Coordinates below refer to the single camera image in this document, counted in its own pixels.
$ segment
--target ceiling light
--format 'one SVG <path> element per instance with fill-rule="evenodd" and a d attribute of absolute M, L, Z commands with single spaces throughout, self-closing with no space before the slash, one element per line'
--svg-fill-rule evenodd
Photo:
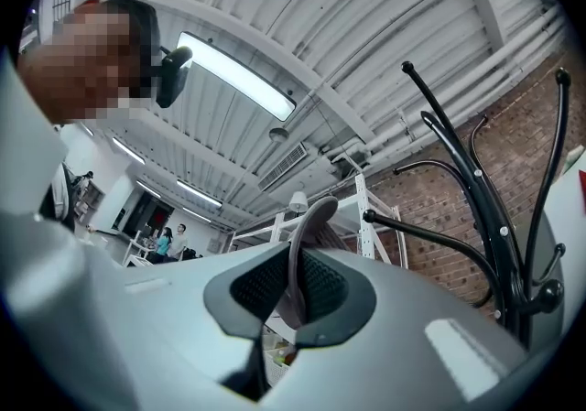
<path fill-rule="evenodd" d="M 218 206 L 219 208 L 222 207 L 222 204 L 219 201 L 215 200 L 214 198 L 210 198 L 208 195 L 205 195 L 201 191 L 194 189 L 187 183 L 183 183 L 181 180 L 177 180 L 177 184 L 183 189 L 186 189 L 187 191 L 193 193 L 195 196 L 199 196 L 202 200 L 206 200 L 214 206 Z"/>
<path fill-rule="evenodd" d="M 93 131 L 88 128 L 85 124 L 80 123 L 81 127 L 87 132 L 88 135 L 93 136 Z"/>
<path fill-rule="evenodd" d="M 131 151 L 128 147 L 126 147 L 124 144 L 122 144 L 120 141 L 118 141 L 115 137 L 113 137 L 112 140 L 114 141 L 114 144 L 116 144 L 123 151 L 125 151 L 126 154 L 128 154 L 130 157 L 138 160 L 138 162 L 140 162 L 142 165 L 145 165 L 145 160 L 141 156 L 139 156 L 136 152 Z"/>
<path fill-rule="evenodd" d="M 138 185 L 140 185 L 141 187 L 143 187 L 146 191 L 148 191 L 151 195 L 157 197 L 157 198 L 161 198 L 161 195 L 159 195 L 156 191 L 154 191 L 153 189 L 150 189 L 147 185 L 145 185 L 144 183 L 141 183 L 140 181 L 136 181 L 136 183 L 138 183 Z"/>
<path fill-rule="evenodd" d="M 190 61 L 228 82 L 278 120 L 284 122 L 295 110 L 295 103 L 285 94 L 209 43 L 187 32 L 181 32 L 177 47 L 188 47 L 193 53 Z"/>
<path fill-rule="evenodd" d="M 303 191 L 293 193 L 293 198 L 289 203 L 289 208 L 294 212 L 307 212 L 309 209 L 308 197 Z"/>
<path fill-rule="evenodd" d="M 183 210 L 184 210 L 185 212 L 188 212 L 188 213 L 189 213 L 189 214 L 191 214 L 192 216 L 199 217 L 200 219 L 203 219 L 203 220 L 204 220 L 204 221 L 206 221 L 206 222 L 212 222 L 212 221 L 210 221 L 210 220 L 209 220 L 207 217 L 200 216 L 199 214 L 196 214 L 195 212 L 193 212 L 193 211 L 190 211 L 190 210 L 188 210 L 187 208 L 183 208 Z"/>
<path fill-rule="evenodd" d="M 268 137 L 274 143 L 284 143 L 289 139 L 289 133 L 286 129 L 283 128 L 273 128 L 268 132 Z"/>

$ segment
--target table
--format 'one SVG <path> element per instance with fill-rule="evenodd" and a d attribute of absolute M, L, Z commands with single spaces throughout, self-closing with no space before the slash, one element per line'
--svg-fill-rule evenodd
<path fill-rule="evenodd" d="M 128 259 L 126 260 L 126 264 L 124 265 L 124 268 L 130 266 L 131 263 L 134 266 L 151 266 L 152 265 L 152 263 L 149 262 L 146 258 L 141 258 L 139 256 L 136 256 L 135 254 L 131 254 L 128 256 Z"/>
<path fill-rule="evenodd" d="M 148 250 L 149 250 L 148 248 L 146 248 L 144 245 L 141 245 L 140 243 L 138 243 L 136 241 L 136 239 L 131 240 L 128 243 L 128 247 L 126 248 L 125 256 L 122 259 L 122 266 L 126 266 L 126 264 L 128 262 L 129 255 L 130 255 L 130 250 L 132 249 L 133 246 L 138 249 L 138 256 L 140 256 L 141 258 L 144 258 L 145 255 L 148 253 Z"/>

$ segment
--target white lamp shade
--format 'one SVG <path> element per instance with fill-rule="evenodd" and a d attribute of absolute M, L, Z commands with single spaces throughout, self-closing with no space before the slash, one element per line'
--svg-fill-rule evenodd
<path fill-rule="evenodd" d="M 289 208 L 294 212 L 306 212 L 309 209 L 308 197 L 303 191 L 293 193 L 293 198 L 289 203 Z"/>

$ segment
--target red brick wall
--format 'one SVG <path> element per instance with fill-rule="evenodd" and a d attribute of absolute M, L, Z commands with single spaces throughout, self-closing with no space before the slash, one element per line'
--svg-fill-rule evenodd
<path fill-rule="evenodd" d="M 501 194 L 514 225 L 530 220 L 548 162 L 558 102 L 554 73 L 559 66 L 572 75 L 570 120 L 562 159 L 578 144 L 586 145 L 584 63 L 578 54 L 566 50 L 546 59 L 512 91 L 486 109 L 489 124 L 477 135 L 479 158 Z M 480 116 L 474 117 L 458 128 L 458 135 L 467 139 L 479 119 Z M 451 163 L 443 146 L 436 143 L 393 167 L 424 158 Z M 400 176 L 394 176 L 388 168 L 368 178 L 366 184 L 389 206 L 398 205 L 403 221 L 446 233 L 483 250 L 460 188 L 439 168 L 418 168 Z M 406 235 L 406 242 L 409 269 L 431 277 L 465 300 L 483 296 L 487 288 L 484 276 L 466 257 L 409 235 Z M 396 253 L 394 233 L 388 233 L 383 243 L 389 254 Z M 490 309 L 490 305 L 486 306 L 485 311 Z"/>

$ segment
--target black strap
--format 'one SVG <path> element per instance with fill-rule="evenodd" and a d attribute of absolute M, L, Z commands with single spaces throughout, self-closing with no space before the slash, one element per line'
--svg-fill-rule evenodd
<path fill-rule="evenodd" d="M 47 193 L 45 194 L 45 198 L 40 204 L 40 208 L 38 213 L 43 216 L 45 219 L 51 219 L 53 221 L 60 222 L 62 225 L 67 227 L 70 231 L 75 233 L 75 215 L 73 213 L 73 189 L 71 187 L 70 176 L 67 173 L 67 169 L 63 165 L 63 173 L 65 174 L 65 186 L 67 188 L 67 196 L 69 200 L 69 207 L 67 209 L 67 216 L 64 220 L 60 221 L 57 219 L 57 214 L 55 213 L 55 200 L 53 199 L 53 188 L 49 187 Z"/>

